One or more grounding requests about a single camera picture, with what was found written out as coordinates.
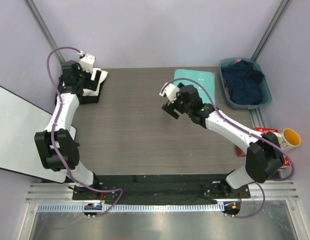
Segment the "white printed t shirt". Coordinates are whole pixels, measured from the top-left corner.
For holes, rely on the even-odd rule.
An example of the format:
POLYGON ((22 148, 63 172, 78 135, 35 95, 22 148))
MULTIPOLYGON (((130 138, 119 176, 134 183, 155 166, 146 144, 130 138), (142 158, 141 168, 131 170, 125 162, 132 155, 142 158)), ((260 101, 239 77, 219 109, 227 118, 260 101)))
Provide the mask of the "white printed t shirt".
POLYGON ((101 68, 93 68, 92 73, 77 70, 69 76, 59 78, 58 89, 61 93, 71 92, 78 98, 97 97, 101 93, 108 72, 101 68))

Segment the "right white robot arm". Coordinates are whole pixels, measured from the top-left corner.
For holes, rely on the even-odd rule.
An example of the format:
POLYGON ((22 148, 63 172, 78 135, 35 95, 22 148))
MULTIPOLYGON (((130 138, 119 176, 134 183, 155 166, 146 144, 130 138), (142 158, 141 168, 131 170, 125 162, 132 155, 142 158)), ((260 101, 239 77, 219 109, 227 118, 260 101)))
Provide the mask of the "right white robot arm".
POLYGON ((245 152, 245 165, 220 181, 225 197, 233 197, 242 186, 252 182, 264 183, 284 165, 285 159, 274 133, 262 134, 228 118, 213 104, 203 103, 193 85, 167 83, 159 94, 168 99, 162 109, 169 115, 178 119, 180 114, 186 114, 193 123, 220 134, 245 152))

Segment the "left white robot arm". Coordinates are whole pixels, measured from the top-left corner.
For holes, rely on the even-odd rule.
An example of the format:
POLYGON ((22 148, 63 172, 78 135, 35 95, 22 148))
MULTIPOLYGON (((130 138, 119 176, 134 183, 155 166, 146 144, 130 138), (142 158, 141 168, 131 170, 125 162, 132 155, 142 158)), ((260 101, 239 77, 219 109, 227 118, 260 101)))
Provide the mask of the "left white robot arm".
POLYGON ((34 142, 44 169, 62 172, 76 183, 76 191, 95 200, 102 192, 94 172, 80 162, 79 144, 70 130, 79 105, 99 101, 104 77, 94 67, 90 56, 79 62, 70 60, 61 65, 62 74, 56 85, 56 105, 52 118, 42 132, 34 135, 34 142))

